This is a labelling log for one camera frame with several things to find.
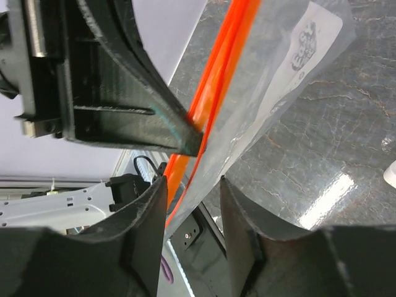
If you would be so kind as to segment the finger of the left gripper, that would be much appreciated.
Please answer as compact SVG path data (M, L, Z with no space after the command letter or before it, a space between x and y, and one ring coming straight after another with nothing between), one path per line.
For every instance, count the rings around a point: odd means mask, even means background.
M63 1L63 136L196 156L203 134L156 70L130 1Z

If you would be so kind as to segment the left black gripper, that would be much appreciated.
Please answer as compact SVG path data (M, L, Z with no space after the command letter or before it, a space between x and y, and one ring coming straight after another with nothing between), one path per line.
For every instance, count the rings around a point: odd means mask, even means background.
M1 13L1 94L22 98L26 136L74 136L69 30L73 1L6 1Z

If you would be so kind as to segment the clear orange-zipper zip bag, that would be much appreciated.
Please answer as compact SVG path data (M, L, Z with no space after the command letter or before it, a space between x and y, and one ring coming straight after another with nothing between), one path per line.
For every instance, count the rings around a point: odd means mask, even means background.
M354 38L348 1L231 3L191 103L200 152L166 169L165 238Z

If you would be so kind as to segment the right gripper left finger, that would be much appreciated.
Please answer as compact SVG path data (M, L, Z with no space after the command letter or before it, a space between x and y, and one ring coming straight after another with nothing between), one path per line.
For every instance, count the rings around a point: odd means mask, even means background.
M2 296L155 296L167 180L77 235L1 230Z

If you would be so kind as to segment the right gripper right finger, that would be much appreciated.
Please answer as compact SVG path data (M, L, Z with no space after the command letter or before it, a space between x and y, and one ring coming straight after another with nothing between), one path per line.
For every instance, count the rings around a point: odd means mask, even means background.
M395 226L310 231L274 215L220 180L234 296L394 296Z

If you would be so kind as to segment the metal clothes rack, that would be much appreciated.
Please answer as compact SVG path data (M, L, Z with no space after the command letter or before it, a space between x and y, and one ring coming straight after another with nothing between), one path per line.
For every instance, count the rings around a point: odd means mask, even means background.
M396 161L392 162L384 171L383 178L387 184L396 188Z

